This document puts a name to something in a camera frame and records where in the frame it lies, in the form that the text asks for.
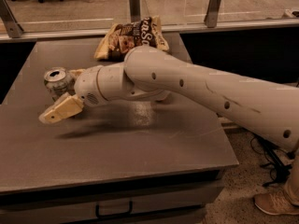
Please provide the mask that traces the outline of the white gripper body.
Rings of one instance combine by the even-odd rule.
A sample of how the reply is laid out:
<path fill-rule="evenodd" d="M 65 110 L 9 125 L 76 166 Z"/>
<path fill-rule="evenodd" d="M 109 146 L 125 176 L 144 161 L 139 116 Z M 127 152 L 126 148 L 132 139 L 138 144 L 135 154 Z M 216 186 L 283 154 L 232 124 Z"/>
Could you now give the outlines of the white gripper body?
<path fill-rule="evenodd" d="M 107 99 L 100 92 L 97 80 L 102 68 L 102 65 L 97 65 L 84 70 L 75 82 L 75 93 L 87 106 L 96 107 L 107 104 Z"/>

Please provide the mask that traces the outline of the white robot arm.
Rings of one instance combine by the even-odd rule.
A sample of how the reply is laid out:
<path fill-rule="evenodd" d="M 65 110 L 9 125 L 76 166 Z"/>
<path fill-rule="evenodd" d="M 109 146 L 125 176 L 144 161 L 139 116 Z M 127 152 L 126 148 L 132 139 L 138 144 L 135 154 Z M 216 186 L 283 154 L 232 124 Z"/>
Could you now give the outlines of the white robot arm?
<path fill-rule="evenodd" d="M 75 93 L 63 94 L 39 119 L 51 124 L 80 113 L 84 106 L 113 100 L 183 95 L 275 145 L 299 148 L 299 89 L 183 62 L 150 46 L 131 49 L 121 63 L 83 70 Z"/>

